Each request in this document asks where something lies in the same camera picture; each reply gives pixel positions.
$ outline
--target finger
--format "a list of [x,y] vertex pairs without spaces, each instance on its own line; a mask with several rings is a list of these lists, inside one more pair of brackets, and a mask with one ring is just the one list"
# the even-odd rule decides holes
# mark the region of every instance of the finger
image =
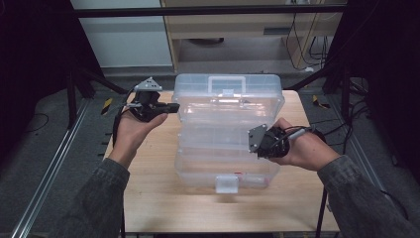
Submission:
[[292,125],[286,121],[286,119],[280,117],[275,123],[274,123],[274,127],[279,127],[281,129],[286,129],[291,127]]
[[153,128],[161,125],[166,120],[166,118],[167,118],[167,113],[162,113],[158,115],[157,117],[155,117],[154,119],[152,119],[152,121],[148,123],[148,126],[152,130]]

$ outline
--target gray floor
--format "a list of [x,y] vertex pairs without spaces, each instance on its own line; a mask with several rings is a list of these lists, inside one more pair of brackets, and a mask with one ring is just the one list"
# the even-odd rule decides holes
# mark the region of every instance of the gray floor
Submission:
[[[265,39],[225,39],[222,44],[208,42],[184,41],[179,56],[180,63],[177,73],[208,72],[208,73],[276,73],[281,77],[282,85],[289,86],[306,77],[310,72],[293,68],[288,60],[287,52],[279,38]],[[157,81],[165,89],[173,89],[173,79],[176,73],[161,75]],[[135,82],[145,79],[144,75],[133,77],[110,77],[125,88]],[[334,109],[339,101],[339,93],[324,96],[320,90],[322,79],[311,83],[299,91],[305,112],[311,123],[327,132],[341,124],[340,116]],[[44,205],[34,221],[32,232],[48,232],[53,222],[68,208],[69,202],[75,196],[81,185],[87,180],[91,171],[100,163],[109,141],[113,116],[102,116],[100,111],[104,101],[112,97],[114,102],[121,95],[110,91],[100,84],[93,83],[97,92],[89,101],[86,116],[77,131],[70,150],[65,157]],[[312,96],[316,94],[320,100],[329,103],[333,108],[326,109],[315,106]],[[356,103],[361,98],[352,96]],[[0,233],[10,233],[31,201],[38,184],[62,140],[67,126],[66,92],[60,91],[41,100],[22,141],[11,153],[13,164],[2,171],[0,180]],[[395,196],[408,212],[409,220],[420,227],[420,186],[411,173],[401,167],[394,167],[386,144],[378,133],[368,112],[354,121],[354,134],[348,143],[347,154],[364,168],[377,186]],[[344,141],[345,131],[339,130],[327,136],[329,144],[340,144]],[[333,146],[342,152],[343,145]],[[334,234],[324,234],[323,237],[333,237]],[[284,234],[284,237],[303,237],[303,233]]]

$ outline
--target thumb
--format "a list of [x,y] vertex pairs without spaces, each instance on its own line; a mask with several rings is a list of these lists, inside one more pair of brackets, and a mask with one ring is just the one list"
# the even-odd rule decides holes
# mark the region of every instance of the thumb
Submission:
[[160,126],[167,118],[167,113],[162,113],[156,116],[148,123],[148,128],[152,131],[153,128]]

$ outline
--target black rod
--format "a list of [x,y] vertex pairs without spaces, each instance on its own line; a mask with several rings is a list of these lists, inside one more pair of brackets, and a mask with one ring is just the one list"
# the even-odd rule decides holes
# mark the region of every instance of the black rod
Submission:
[[76,9],[55,11],[51,14],[71,15],[77,18],[150,17],[187,15],[229,15],[229,14],[273,14],[273,13],[335,13],[344,12],[346,4],[305,5],[249,5],[249,6],[206,6],[206,7],[162,7],[162,8],[120,8],[120,9]]

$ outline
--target wooden table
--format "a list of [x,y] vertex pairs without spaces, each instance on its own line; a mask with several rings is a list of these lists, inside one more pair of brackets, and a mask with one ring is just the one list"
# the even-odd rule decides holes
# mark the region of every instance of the wooden table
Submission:
[[[308,120],[295,91],[283,91],[279,116],[293,125]],[[171,92],[160,100],[170,102]],[[240,188],[238,194],[216,194],[210,187],[186,187],[174,169],[176,114],[147,137],[129,170],[125,191],[126,231],[159,232],[274,232],[314,231],[323,185],[316,173],[284,166],[268,188]],[[108,147],[105,156],[111,152]],[[338,231],[326,210],[323,231]]]

